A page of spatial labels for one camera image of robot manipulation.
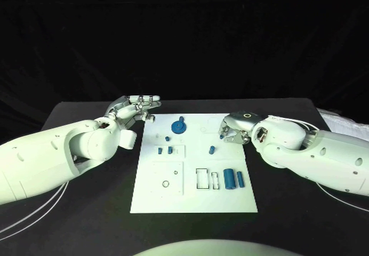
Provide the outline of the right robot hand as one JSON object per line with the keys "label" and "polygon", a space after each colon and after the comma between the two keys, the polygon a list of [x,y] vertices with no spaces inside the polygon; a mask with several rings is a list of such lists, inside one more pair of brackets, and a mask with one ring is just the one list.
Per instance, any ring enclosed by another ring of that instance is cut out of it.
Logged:
{"label": "right robot hand", "polygon": [[265,118],[265,116],[243,110],[229,113],[223,117],[217,131],[223,142],[245,145],[249,142],[255,125]]}

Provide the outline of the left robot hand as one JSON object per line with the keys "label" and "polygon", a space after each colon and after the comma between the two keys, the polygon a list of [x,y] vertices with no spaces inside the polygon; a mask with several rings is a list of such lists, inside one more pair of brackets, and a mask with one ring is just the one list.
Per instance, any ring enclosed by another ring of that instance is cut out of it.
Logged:
{"label": "left robot hand", "polygon": [[121,96],[109,104],[104,117],[115,121],[121,130],[128,130],[137,121],[153,123],[155,116],[148,110],[161,106],[160,96]]}

